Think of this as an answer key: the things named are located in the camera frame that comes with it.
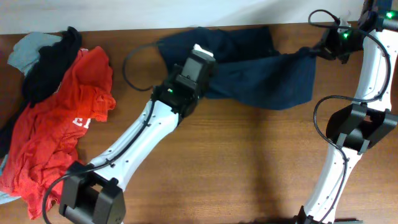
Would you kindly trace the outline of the navy blue shorts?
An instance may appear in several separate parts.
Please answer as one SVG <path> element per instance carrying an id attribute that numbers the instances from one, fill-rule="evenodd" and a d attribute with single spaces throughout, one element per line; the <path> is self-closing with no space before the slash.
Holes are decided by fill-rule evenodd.
<path id="1" fill-rule="evenodd" d="M 210 30 L 198 27 L 159 40 L 168 70 L 183 65 L 195 44 L 214 54 L 217 73 L 206 92 L 209 99 L 232 98 L 245 105 L 285 110 L 311 101 L 316 56 L 308 47 L 282 54 L 268 27 Z"/>

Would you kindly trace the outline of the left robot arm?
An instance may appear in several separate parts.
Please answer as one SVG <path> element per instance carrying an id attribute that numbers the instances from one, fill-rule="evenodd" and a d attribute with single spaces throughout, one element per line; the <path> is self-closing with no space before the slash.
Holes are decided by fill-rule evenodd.
<path id="1" fill-rule="evenodd" d="M 135 122 L 84 166 L 74 162 L 63 182 L 59 213 L 72 223 L 122 223 L 124 191 L 153 148 L 190 116 L 208 89 L 216 60 L 195 45 L 182 67 L 155 86 Z"/>

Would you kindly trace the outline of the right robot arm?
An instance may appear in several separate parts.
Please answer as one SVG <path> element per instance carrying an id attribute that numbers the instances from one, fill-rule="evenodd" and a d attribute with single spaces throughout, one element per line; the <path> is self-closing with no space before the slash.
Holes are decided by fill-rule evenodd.
<path id="1" fill-rule="evenodd" d="M 333 17 L 317 56 L 346 63 L 363 51 L 359 84 L 350 105 L 333 113 L 320 136 L 328 143 L 326 162 L 316 187 L 294 223 L 336 223 L 335 213 L 350 173 L 363 154 L 397 126 L 391 113 L 391 83 L 397 59 L 397 1 L 368 0 L 356 27 Z"/>

